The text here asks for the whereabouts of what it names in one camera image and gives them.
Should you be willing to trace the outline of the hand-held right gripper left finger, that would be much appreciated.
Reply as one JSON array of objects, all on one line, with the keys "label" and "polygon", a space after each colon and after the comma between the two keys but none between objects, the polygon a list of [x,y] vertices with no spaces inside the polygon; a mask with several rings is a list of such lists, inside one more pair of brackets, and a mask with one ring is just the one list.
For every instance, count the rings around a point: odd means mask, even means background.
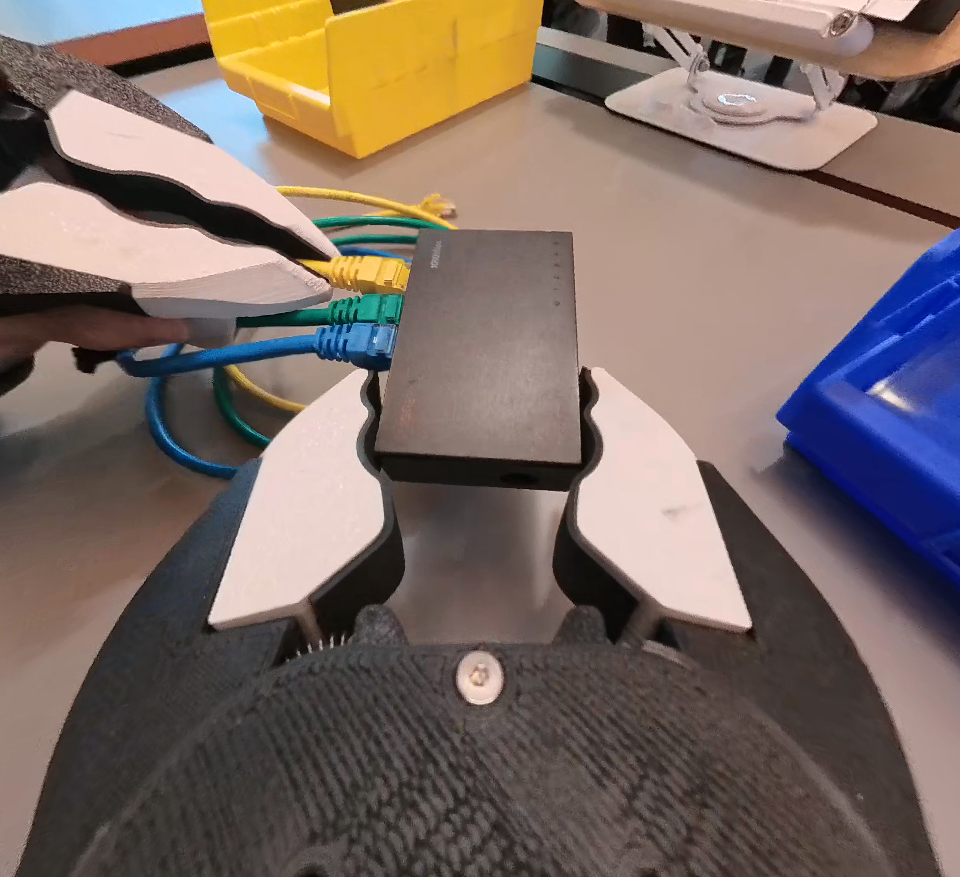
[{"label": "hand-held right gripper left finger", "polygon": [[405,571],[393,493],[374,460],[379,376],[358,370],[297,415],[258,460],[208,624],[291,620],[306,641],[354,632]]}]

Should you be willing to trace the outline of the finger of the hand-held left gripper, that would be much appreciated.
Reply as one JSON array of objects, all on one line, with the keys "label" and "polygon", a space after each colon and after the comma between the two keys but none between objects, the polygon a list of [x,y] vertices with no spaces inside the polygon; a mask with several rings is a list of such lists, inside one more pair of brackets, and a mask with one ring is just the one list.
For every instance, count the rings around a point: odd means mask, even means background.
[{"label": "finger of the hand-held left gripper", "polygon": [[291,260],[340,254],[276,187],[209,141],[79,91],[66,91],[46,124],[53,150],[78,182],[121,209],[173,216]]},{"label": "finger of the hand-held left gripper", "polygon": [[2,194],[1,251],[4,295],[117,294],[163,319],[270,316],[332,294],[274,250],[138,219],[56,183]]}]

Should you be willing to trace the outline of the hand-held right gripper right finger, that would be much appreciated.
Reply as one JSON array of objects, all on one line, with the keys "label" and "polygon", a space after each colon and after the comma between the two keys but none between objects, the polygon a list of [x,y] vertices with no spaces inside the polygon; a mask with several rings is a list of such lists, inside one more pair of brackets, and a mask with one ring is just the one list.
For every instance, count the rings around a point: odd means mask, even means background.
[{"label": "hand-held right gripper right finger", "polygon": [[609,372],[581,373],[583,468],[558,525],[554,578],[606,640],[664,624],[734,636],[753,620],[700,462]]}]

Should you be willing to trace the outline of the black network switch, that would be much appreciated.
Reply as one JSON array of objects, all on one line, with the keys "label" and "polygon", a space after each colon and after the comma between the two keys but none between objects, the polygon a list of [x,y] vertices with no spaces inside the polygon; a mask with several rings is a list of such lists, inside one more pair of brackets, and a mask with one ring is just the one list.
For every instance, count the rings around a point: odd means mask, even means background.
[{"label": "black network switch", "polygon": [[420,234],[375,455],[395,482],[567,492],[583,468],[574,238]]}]

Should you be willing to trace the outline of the blue plastic bin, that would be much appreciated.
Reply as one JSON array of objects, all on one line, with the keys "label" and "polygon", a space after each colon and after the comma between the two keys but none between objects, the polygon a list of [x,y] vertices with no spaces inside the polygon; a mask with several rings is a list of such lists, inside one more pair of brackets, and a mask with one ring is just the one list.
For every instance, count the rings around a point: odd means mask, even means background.
[{"label": "blue plastic bin", "polygon": [[958,231],[915,260],[776,419],[795,451],[958,592]]}]

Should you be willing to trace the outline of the person's left hand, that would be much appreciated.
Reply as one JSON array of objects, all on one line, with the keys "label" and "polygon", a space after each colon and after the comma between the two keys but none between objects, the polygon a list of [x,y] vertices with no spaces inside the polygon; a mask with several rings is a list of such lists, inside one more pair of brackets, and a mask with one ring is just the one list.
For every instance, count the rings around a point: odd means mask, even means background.
[{"label": "person's left hand", "polygon": [[1,370],[28,362],[48,343],[93,351],[186,343],[188,324],[96,307],[63,307],[1,319]]}]

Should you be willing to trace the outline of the yellow plastic bin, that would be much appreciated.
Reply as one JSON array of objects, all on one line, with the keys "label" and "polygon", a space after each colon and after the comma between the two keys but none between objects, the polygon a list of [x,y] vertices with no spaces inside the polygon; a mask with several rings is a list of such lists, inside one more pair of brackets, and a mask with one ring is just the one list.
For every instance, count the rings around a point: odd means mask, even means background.
[{"label": "yellow plastic bin", "polygon": [[545,0],[201,0],[227,86],[362,159],[532,78]]}]

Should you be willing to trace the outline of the white document holder stand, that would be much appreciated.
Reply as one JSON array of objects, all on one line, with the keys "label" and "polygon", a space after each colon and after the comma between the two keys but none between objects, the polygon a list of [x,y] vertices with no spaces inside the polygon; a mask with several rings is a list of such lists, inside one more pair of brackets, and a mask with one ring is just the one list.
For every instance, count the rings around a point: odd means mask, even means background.
[{"label": "white document holder stand", "polygon": [[610,95],[610,111],[786,172],[819,170],[876,128],[839,101],[848,79],[958,65],[958,0],[901,22],[807,0],[576,1],[642,23],[676,64]]}]

